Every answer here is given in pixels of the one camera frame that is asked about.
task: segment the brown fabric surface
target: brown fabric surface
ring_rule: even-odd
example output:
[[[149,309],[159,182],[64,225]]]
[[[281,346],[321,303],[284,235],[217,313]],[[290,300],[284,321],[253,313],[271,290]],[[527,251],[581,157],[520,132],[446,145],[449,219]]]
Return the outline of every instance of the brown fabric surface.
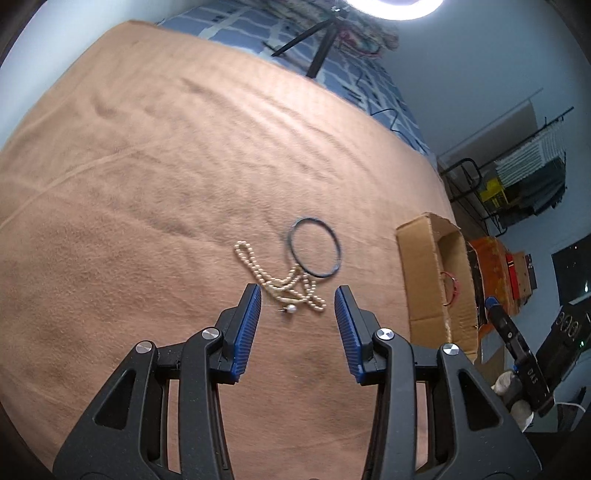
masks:
[[[246,374],[221,388],[224,424],[239,479],[357,480],[375,390],[348,372],[334,290],[408,337],[395,229],[425,211],[452,217],[427,159],[313,81],[115,27],[0,155],[0,401],[50,466],[138,341],[183,342],[238,302],[253,278],[237,240],[283,277],[287,229],[317,216],[344,254],[318,287],[327,311],[285,318],[264,294]],[[313,258],[322,242],[303,234]]]

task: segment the pearl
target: pearl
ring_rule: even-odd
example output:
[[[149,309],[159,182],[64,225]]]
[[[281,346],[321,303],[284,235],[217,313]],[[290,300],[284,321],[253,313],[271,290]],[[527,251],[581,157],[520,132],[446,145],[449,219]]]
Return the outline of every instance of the pearl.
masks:
[[[249,243],[244,240],[238,241],[234,245],[234,251],[238,258],[252,271],[256,280],[261,286],[270,293],[280,303],[285,303],[285,311],[293,314],[297,311],[297,303],[307,303],[310,308],[317,312],[323,312],[326,308],[326,303],[317,295],[314,295],[316,289],[316,282],[309,280],[308,274],[301,272],[301,266],[295,264],[286,278],[275,278],[265,272],[261,266],[257,263],[254,251]],[[304,292],[300,293],[295,290],[294,287],[299,281],[304,284]],[[283,297],[281,293],[287,292],[294,296],[294,298]]]

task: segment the black device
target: black device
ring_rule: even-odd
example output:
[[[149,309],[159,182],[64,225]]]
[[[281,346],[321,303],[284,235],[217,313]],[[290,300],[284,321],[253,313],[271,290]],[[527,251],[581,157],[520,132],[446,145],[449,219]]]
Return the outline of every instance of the black device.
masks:
[[[177,345],[156,347],[147,340],[135,345],[64,442],[53,474],[0,415],[0,447],[8,452],[0,460],[0,468],[8,462],[2,472],[27,480],[232,480],[217,385],[233,384],[244,373],[260,308],[260,288],[250,284],[215,327]],[[335,292],[335,313],[350,372],[360,385],[378,386],[362,480],[556,478],[568,470],[564,461],[572,467],[573,455],[588,445],[586,414],[573,439],[540,471],[526,435],[456,345],[434,350],[409,344],[360,309],[347,286]],[[171,379],[180,380],[181,473],[167,468]],[[427,387],[429,442],[428,461],[418,471],[416,382]]]
[[[559,385],[591,336],[589,312],[564,305],[535,354],[550,391]]]
[[[454,344],[410,345],[361,310],[348,286],[335,313],[349,371],[378,385],[362,480],[530,479],[540,462],[501,399]],[[428,461],[415,471],[416,382],[425,382]]]
[[[59,480],[233,478],[217,385],[234,384],[244,373],[260,312],[261,289],[249,284],[215,327],[176,345],[135,345],[68,435],[53,474]],[[167,468],[169,380],[180,380],[181,474]]]
[[[310,64],[308,72],[306,73],[307,77],[315,79],[318,75],[318,72],[320,71],[320,68],[322,67],[322,64],[326,60],[326,56],[329,54],[336,37],[339,35],[339,31],[348,15],[349,7],[343,2],[337,0],[335,6],[332,8],[332,16],[328,20],[324,20],[314,25],[305,32],[299,34],[290,42],[283,45],[281,48],[274,48],[265,42],[263,42],[263,44],[273,50],[273,55],[271,55],[271,57],[278,57],[283,55],[290,48],[295,47],[298,43],[301,43],[305,39],[311,37],[315,33],[318,33],[321,30],[326,30],[324,38],[318,47],[318,51],[312,59],[312,63]]]
[[[488,320],[515,361],[515,376],[503,395],[505,405],[510,410],[518,400],[526,400],[532,411],[543,417],[554,406],[554,390],[589,339],[589,315],[569,305],[564,306],[550,334],[534,355],[499,301],[488,297],[485,306]]]

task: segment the cardboard box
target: cardboard box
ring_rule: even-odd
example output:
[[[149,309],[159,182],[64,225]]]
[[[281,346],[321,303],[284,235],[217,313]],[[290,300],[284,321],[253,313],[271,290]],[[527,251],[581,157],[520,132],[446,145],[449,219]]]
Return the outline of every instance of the cardboard box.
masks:
[[[439,348],[453,342],[474,361],[478,352],[478,315],[466,241],[457,226],[424,213],[397,229],[398,248],[410,319],[410,341]],[[460,293],[444,306],[445,276],[459,281]]]
[[[525,252],[513,254],[515,274],[517,275],[518,295],[520,300],[527,300],[531,297],[530,272],[525,261]]]

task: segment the black rubber band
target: black rubber band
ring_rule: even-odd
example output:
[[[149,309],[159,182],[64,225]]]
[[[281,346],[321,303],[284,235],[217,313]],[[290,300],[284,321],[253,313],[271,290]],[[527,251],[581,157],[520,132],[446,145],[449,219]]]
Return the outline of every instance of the black rubber band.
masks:
[[[329,273],[314,273],[314,272],[312,272],[312,270],[309,270],[308,268],[306,268],[306,266],[300,261],[300,259],[297,258],[296,251],[293,246],[293,234],[302,223],[315,223],[316,225],[320,225],[332,237],[332,240],[335,243],[335,247],[336,247],[336,264]],[[339,239],[336,238],[335,231],[331,227],[329,227],[326,223],[324,223],[322,220],[320,220],[318,218],[304,217],[304,218],[300,218],[298,221],[296,221],[291,226],[290,231],[287,234],[287,246],[289,247],[291,255],[294,258],[294,260],[301,266],[301,269],[304,272],[306,272],[308,275],[312,275],[313,277],[316,277],[316,278],[329,278],[329,277],[332,277],[333,275],[335,275],[340,269],[340,263],[341,263],[343,255],[342,255],[342,250],[340,248]]]

